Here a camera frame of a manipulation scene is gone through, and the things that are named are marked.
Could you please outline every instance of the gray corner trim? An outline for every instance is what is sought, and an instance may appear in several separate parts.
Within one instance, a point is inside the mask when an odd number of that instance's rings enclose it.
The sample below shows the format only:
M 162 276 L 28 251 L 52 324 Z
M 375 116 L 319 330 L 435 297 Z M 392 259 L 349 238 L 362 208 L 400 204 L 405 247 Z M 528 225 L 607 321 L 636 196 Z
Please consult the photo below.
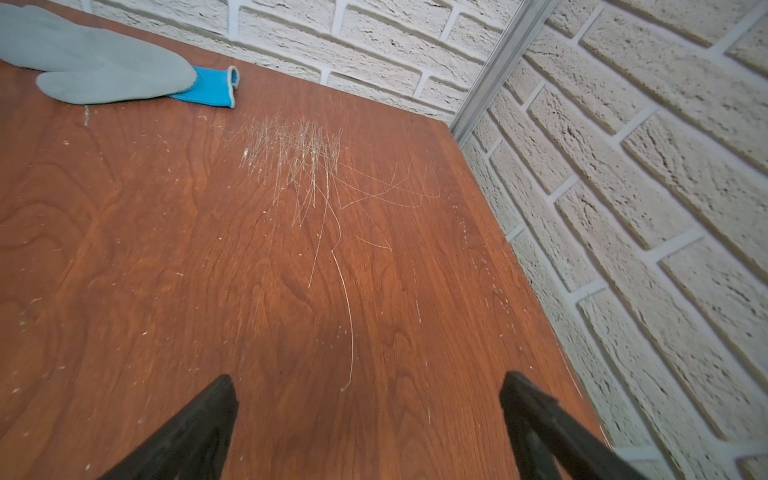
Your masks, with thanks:
M 451 133 L 459 147 L 467 141 L 557 3 L 523 0 L 451 121 Z

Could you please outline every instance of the brick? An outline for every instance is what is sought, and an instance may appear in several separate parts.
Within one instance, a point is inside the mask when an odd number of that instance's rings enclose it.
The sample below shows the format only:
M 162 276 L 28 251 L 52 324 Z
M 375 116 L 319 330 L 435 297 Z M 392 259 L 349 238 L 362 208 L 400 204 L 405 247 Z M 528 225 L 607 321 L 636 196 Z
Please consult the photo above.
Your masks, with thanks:
M 613 227 L 592 192 L 577 184 L 555 205 L 713 427 L 726 439 L 764 439 L 768 399 L 635 256 L 631 241 Z
M 240 40 L 267 51 L 305 58 L 311 65 L 329 65 L 351 78 L 404 95 L 413 93 L 420 77 L 415 71 L 372 57 L 319 31 L 277 22 L 246 8 L 240 10 Z
M 502 33 L 467 15 L 459 15 L 448 35 L 448 42 L 488 58 Z
M 480 190 L 491 206 L 498 225 L 504 233 L 507 233 L 513 226 L 520 223 L 518 213 L 506 195 L 504 195 L 501 186 L 496 182 L 493 172 L 488 169 L 482 152 L 473 138 L 469 138 L 464 143 L 462 153 L 467 160 L 470 170 L 475 175 L 475 180 L 477 180 Z
M 414 35 L 355 8 L 344 13 L 341 37 L 377 51 L 387 58 L 409 62 L 468 88 L 480 74 L 482 62 L 470 60 L 445 46 Z
M 565 43 L 549 27 L 540 30 L 525 57 L 611 134 L 647 104 L 628 81 Z
M 726 55 L 735 58 L 747 67 L 768 75 L 768 16 L 763 16 L 747 31 Z
M 717 447 L 711 445 L 710 433 L 706 427 L 702 431 L 696 421 L 696 410 L 616 296 L 603 290 L 579 302 L 578 309 L 681 470 L 681 477 L 729 478 L 715 460 Z
M 560 152 L 547 140 L 528 116 L 521 112 L 515 100 L 501 89 L 488 109 L 520 158 L 528 165 L 536 180 L 551 194 L 560 187 L 573 170 Z
M 353 95 L 357 95 L 358 97 L 368 98 L 370 100 L 392 105 L 393 107 L 411 111 L 416 114 L 435 118 L 445 122 L 446 124 L 450 124 L 451 119 L 453 118 L 453 114 L 448 112 L 429 107 L 428 105 L 414 101 L 411 98 L 404 98 L 391 92 L 383 91 L 373 85 L 365 84 L 340 74 L 329 75 L 328 86 L 335 88 L 336 90 L 341 90 Z
M 446 110 L 457 111 L 466 96 L 467 91 L 463 88 L 429 77 L 419 98 Z
M 688 121 L 768 172 L 768 94 L 606 7 L 581 43 Z
M 521 0 L 455 0 L 470 10 L 487 18 L 489 25 L 506 26 L 522 3 Z
M 745 480 L 765 480 L 768 472 L 768 455 L 740 458 L 738 465 Z
M 293 77 L 304 78 L 310 81 L 319 81 L 320 71 L 308 65 L 303 65 L 290 59 L 281 58 L 278 55 L 267 55 L 258 51 L 249 50 L 238 45 L 232 45 L 223 37 L 207 37 L 195 31 L 185 30 L 169 25 L 153 18 L 144 17 L 134 12 L 126 12 L 120 8 L 100 2 L 92 2 L 94 14 L 109 18 L 124 25 L 151 31 L 164 37 L 183 41 L 196 47 L 215 51 L 239 60 L 248 61 L 272 70 L 281 71 Z
M 599 4 L 598 0 L 560 0 L 547 17 L 547 25 L 573 38 Z
M 217 34 L 227 32 L 227 3 L 219 0 L 112 0 L 107 3 L 194 25 Z
M 553 279 L 543 267 L 547 260 L 527 231 L 510 242 L 520 267 L 531 283 L 541 309 L 549 319 L 565 355 L 571 361 L 595 412 L 613 446 L 648 445 L 649 435 L 637 421 L 621 384 L 611 373 L 581 319 L 574 316 L 558 294 Z
M 323 33 L 331 32 L 333 16 L 336 11 L 334 0 L 257 0 L 253 3 L 261 10 L 281 18 L 310 25 Z
M 524 58 L 521 58 L 504 84 L 515 96 L 518 103 L 524 104 L 541 80 L 541 75 Z
M 451 7 L 432 0 L 356 0 L 356 3 L 394 18 L 433 37 L 439 37 L 451 16 Z
M 478 138 L 480 146 L 484 151 L 488 151 L 491 145 L 493 145 L 502 135 L 496 128 L 496 124 L 491 120 L 491 116 L 488 115 L 488 112 L 483 113 L 472 133 Z
M 83 5 L 80 3 L 80 0 L 51 0 L 54 3 L 58 3 L 59 5 L 63 5 L 65 7 L 74 8 L 75 10 L 82 10 Z
M 630 465 L 645 475 L 646 478 L 652 478 L 653 480 L 675 480 L 676 478 L 675 474 L 667 466 L 667 463 L 661 460 L 632 462 Z
M 691 225 L 687 215 L 652 189 L 560 94 L 545 87 L 529 111 L 643 247 L 654 247 Z
M 592 265 L 563 220 L 536 190 L 517 154 L 502 143 L 491 156 L 491 164 L 568 291 L 596 280 L 598 275 Z
M 658 111 L 623 145 L 702 222 L 768 271 L 768 191 L 753 175 L 724 161 L 729 152 L 696 133 Z
M 768 385 L 768 288 L 711 240 L 661 261 L 661 267 Z
M 702 45 L 720 40 L 760 0 L 616 0 Z

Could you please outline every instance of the brick wall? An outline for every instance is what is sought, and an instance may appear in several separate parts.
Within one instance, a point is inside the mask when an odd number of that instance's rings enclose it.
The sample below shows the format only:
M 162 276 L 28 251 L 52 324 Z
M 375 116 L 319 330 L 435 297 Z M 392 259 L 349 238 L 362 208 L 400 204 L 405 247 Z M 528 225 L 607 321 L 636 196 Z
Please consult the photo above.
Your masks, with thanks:
M 449 123 L 521 0 L 54 1 Z
M 462 147 L 650 478 L 768 478 L 766 12 L 561 0 Z

